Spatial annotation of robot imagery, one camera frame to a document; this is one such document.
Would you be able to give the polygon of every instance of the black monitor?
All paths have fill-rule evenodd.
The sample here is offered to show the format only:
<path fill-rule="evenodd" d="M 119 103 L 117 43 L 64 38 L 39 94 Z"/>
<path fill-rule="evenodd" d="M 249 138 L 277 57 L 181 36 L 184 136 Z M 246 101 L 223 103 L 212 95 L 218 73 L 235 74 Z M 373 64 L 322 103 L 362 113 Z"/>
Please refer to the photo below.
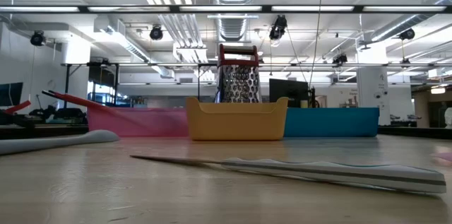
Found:
<path fill-rule="evenodd" d="M 302 100 L 308 100 L 309 86 L 306 82 L 270 79 L 270 102 L 288 97 L 288 107 L 301 107 Z"/>
<path fill-rule="evenodd" d="M 0 107 L 20 104 L 23 83 L 7 83 L 0 85 Z"/>

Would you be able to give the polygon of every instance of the table surface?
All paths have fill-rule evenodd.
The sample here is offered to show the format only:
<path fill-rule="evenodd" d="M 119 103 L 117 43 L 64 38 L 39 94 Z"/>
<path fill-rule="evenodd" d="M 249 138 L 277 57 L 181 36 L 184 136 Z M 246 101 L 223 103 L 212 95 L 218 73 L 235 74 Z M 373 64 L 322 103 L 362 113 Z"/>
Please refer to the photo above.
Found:
<path fill-rule="evenodd" d="M 450 223 L 452 193 L 410 194 L 130 158 L 401 164 L 444 173 L 452 141 L 378 138 L 190 142 L 124 138 L 0 157 L 0 223 Z"/>

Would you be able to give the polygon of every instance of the yellow bin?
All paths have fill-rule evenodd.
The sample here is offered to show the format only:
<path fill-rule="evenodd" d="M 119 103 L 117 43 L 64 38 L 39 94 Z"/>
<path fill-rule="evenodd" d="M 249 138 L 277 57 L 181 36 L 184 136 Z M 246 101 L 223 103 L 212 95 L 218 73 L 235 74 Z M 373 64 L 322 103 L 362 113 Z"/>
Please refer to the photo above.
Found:
<path fill-rule="evenodd" d="M 200 103 L 186 99 L 192 140 L 280 140 L 288 98 L 276 103 Z"/>

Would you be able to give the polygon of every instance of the pink bin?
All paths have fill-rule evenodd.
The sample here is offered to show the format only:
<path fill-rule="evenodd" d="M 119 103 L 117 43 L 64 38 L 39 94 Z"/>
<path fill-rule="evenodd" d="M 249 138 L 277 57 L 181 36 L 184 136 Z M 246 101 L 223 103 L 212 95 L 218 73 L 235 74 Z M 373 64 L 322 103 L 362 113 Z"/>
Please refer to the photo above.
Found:
<path fill-rule="evenodd" d="M 112 116 L 107 112 L 88 108 L 90 131 L 106 129 L 121 137 L 188 137 L 189 127 L 186 110 L 183 108 L 127 108 L 111 107 L 128 117 Z"/>

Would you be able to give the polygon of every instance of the plastic bin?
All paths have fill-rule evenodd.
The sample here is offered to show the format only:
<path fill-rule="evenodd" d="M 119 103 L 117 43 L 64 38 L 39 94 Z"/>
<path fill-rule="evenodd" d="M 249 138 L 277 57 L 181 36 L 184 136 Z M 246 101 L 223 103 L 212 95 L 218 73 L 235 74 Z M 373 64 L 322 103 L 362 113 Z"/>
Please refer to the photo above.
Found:
<path fill-rule="evenodd" d="M 288 98 L 276 103 L 200 103 L 186 99 L 193 140 L 280 140 Z"/>
<path fill-rule="evenodd" d="M 379 109 L 288 108 L 284 137 L 374 137 Z"/>
<path fill-rule="evenodd" d="M 183 108 L 111 108 L 127 117 L 128 120 L 102 110 L 88 108 L 88 127 L 90 131 L 106 129 L 121 137 L 189 136 L 186 110 Z"/>

